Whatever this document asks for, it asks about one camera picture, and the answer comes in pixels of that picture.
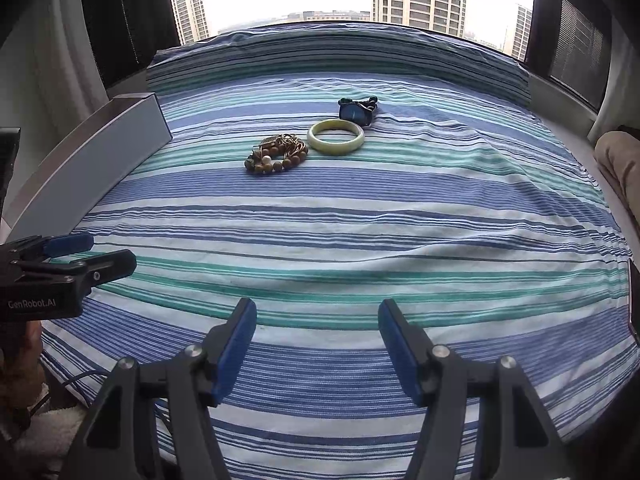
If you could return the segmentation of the person's left hand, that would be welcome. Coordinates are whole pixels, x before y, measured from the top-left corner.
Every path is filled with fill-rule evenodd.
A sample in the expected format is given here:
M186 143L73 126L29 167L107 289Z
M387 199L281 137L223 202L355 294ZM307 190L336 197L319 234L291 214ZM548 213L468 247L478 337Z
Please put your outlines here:
M1 324L1 407L29 408L44 384L40 321Z

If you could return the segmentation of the left white fleece sleeve forearm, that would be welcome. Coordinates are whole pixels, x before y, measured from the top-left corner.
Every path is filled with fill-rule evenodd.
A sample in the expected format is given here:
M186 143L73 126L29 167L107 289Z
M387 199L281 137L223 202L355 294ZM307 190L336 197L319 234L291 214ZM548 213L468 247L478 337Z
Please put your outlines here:
M81 406L30 417L1 411L1 478L57 479L87 411Z

